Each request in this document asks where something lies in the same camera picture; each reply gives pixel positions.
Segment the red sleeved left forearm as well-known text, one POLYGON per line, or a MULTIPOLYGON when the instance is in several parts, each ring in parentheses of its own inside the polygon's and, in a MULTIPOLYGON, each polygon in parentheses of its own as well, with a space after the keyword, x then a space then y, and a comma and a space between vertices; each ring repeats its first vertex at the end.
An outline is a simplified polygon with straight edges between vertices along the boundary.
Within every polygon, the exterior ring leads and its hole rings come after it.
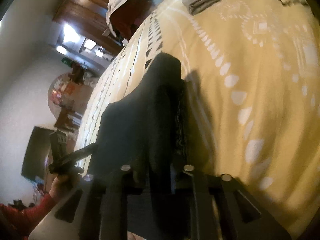
POLYGON ((49 194, 38 205, 21 211, 1 204, 1 239, 28 239, 55 205, 56 201, 49 194))

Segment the person's left hand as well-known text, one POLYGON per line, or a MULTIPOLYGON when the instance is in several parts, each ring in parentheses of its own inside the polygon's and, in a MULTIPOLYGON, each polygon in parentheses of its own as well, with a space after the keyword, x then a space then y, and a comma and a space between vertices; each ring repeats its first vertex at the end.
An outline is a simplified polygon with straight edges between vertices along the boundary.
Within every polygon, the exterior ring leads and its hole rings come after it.
POLYGON ((57 175, 52 182, 49 195, 58 203, 63 199, 80 181, 84 169, 78 166, 72 167, 67 174, 57 175))

